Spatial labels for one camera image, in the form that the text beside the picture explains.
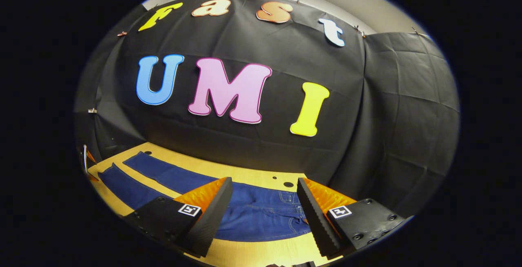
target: pink letter m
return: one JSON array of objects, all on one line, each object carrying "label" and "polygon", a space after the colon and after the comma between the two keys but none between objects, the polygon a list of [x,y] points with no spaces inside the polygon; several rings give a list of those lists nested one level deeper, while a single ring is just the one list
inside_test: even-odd
[{"label": "pink letter m", "polygon": [[200,72],[194,102],[188,106],[190,113],[209,115],[211,109],[207,105],[207,99],[210,93],[214,109],[219,117],[224,115],[237,97],[237,103],[235,108],[230,111],[230,117],[246,124],[261,122],[259,101],[263,85],[272,75],[272,69],[265,65],[248,64],[230,83],[220,59],[203,58],[199,59],[196,65]]}]

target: letter u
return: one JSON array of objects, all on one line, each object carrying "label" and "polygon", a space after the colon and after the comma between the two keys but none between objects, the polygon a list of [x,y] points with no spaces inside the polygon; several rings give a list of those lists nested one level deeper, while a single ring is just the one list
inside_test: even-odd
[{"label": "letter u", "polygon": [[145,104],[160,105],[166,102],[174,90],[177,66],[182,63],[184,57],[181,55],[167,55],[164,57],[165,71],[161,89],[158,92],[150,90],[150,76],[153,66],[158,63],[158,57],[147,56],[139,61],[138,80],[136,81],[136,94]]}]

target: blue jeans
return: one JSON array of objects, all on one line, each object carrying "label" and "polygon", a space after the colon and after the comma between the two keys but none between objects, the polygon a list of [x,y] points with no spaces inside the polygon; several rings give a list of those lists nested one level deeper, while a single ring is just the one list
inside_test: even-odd
[{"label": "blue jeans", "polygon": [[[123,163],[181,194],[216,180],[155,159],[143,152]],[[145,205],[157,196],[164,196],[134,180],[114,164],[99,176],[132,209]],[[232,197],[215,238],[227,241],[276,241],[292,238],[310,232],[304,219],[296,193],[233,182]]]}]

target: black tarp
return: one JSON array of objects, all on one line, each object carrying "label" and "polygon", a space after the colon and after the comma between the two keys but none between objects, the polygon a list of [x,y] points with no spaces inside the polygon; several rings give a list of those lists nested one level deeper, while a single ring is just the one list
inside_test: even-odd
[{"label": "black tarp", "polygon": [[[371,196],[399,215],[416,212],[446,174],[456,148],[458,97],[444,57],[425,35],[379,33],[362,38],[354,27],[291,0],[230,0],[229,12],[194,17],[210,0],[179,0],[145,12],[136,8],[95,50],[80,82],[77,144],[106,159],[151,142],[208,161],[274,172],[303,172],[355,199]],[[292,5],[282,24],[256,18],[261,5]],[[150,29],[138,28],[156,9],[183,2]],[[331,44],[319,18],[343,30]],[[126,31],[128,34],[117,37]],[[170,99],[151,106],[136,95],[138,61],[156,56],[151,89],[162,83],[166,55],[185,57]],[[267,65],[259,124],[188,111],[203,57],[222,60],[228,78],[248,63]],[[290,132],[304,100],[302,84],[328,89],[317,135]],[[96,108],[97,114],[87,113]]]}]

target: denim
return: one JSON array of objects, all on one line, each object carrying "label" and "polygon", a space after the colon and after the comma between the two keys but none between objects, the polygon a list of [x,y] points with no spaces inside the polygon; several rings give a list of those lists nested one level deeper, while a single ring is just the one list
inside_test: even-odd
[{"label": "denim", "polygon": [[[180,194],[217,180],[158,160],[143,152],[123,163]],[[154,189],[151,189],[153,192],[145,192],[143,187],[150,188],[127,176],[114,164],[99,176],[116,196],[133,209],[162,195]],[[254,242],[297,237],[310,232],[304,219],[305,215],[295,192],[233,182],[232,197],[215,238]]]}]

